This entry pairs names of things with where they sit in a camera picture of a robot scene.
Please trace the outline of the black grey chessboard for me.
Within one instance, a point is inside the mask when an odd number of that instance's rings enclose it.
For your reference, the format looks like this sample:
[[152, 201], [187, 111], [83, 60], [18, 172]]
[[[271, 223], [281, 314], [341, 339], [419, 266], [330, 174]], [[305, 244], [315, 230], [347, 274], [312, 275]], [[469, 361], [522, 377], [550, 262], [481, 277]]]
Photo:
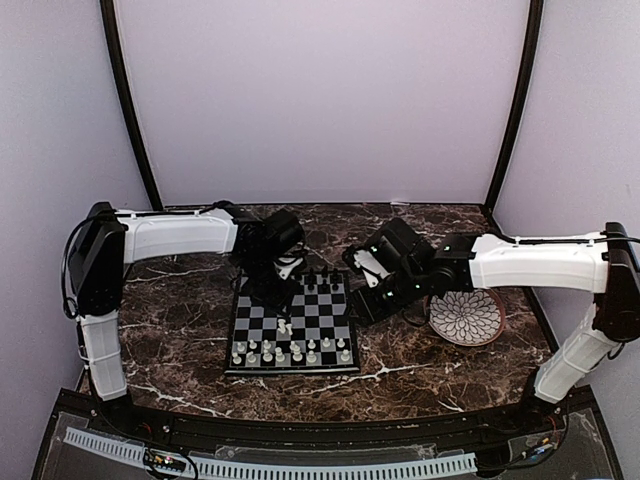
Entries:
[[[229, 329], [228, 349], [224, 373], [227, 375], [273, 376], [285, 374], [339, 374], [360, 371], [359, 349], [355, 325], [349, 319], [349, 278], [344, 270], [308, 271], [292, 277], [299, 284], [290, 308], [285, 314], [277, 314], [242, 294], [246, 281], [242, 276], [235, 285], [234, 304]], [[281, 335], [278, 320], [285, 319], [292, 325], [293, 335]], [[331, 339], [331, 346], [325, 349], [322, 340]], [[346, 345], [339, 349], [336, 341], [344, 338]], [[272, 363], [263, 363], [263, 341], [273, 343], [270, 352]], [[310, 339], [316, 341], [315, 350], [308, 350]], [[291, 359], [290, 345], [295, 341], [301, 347], [302, 361]], [[277, 363], [275, 348], [280, 347], [285, 361]], [[340, 354], [350, 351], [350, 361], [342, 362]], [[246, 354], [251, 351], [258, 357], [252, 366], [246, 364]], [[318, 357], [315, 365], [306, 363], [306, 354], [314, 351]], [[231, 353], [238, 352], [242, 363], [234, 365]]]

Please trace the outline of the white king piece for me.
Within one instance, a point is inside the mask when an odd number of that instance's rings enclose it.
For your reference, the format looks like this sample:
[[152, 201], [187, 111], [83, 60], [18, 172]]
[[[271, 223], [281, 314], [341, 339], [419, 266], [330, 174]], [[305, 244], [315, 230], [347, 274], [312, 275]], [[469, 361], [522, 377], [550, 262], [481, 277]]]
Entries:
[[282, 363], [285, 361], [285, 354], [280, 347], [275, 348], [275, 359], [277, 363]]

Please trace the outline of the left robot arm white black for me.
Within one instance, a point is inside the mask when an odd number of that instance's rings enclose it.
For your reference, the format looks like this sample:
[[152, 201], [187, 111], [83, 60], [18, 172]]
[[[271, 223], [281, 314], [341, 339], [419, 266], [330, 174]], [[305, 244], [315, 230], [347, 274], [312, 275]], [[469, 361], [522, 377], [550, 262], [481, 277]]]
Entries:
[[128, 394], [119, 319], [126, 284], [135, 267], [149, 273], [139, 282], [208, 273], [178, 267], [178, 260], [217, 256], [229, 262], [232, 281], [262, 304], [282, 312], [296, 285], [294, 271], [305, 262], [306, 236], [297, 216], [280, 209], [263, 218], [241, 205], [218, 201], [196, 209], [134, 211], [97, 202], [69, 234], [60, 267], [64, 315], [76, 324], [80, 358], [101, 417], [120, 436], [141, 427]]

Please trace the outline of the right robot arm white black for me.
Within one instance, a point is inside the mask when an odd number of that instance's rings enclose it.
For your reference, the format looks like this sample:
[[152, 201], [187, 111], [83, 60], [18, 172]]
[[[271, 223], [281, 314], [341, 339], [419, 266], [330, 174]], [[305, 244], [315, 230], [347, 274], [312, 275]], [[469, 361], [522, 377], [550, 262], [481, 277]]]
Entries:
[[364, 326], [448, 292], [543, 287], [591, 293], [584, 319], [529, 377], [523, 402], [511, 410], [511, 426], [530, 434], [547, 420], [549, 406], [563, 400], [605, 356], [638, 339], [636, 242], [621, 224], [609, 222], [602, 231], [569, 237], [454, 233], [432, 245], [394, 218], [364, 243], [347, 247], [342, 259], [366, 281], [351, 294]]

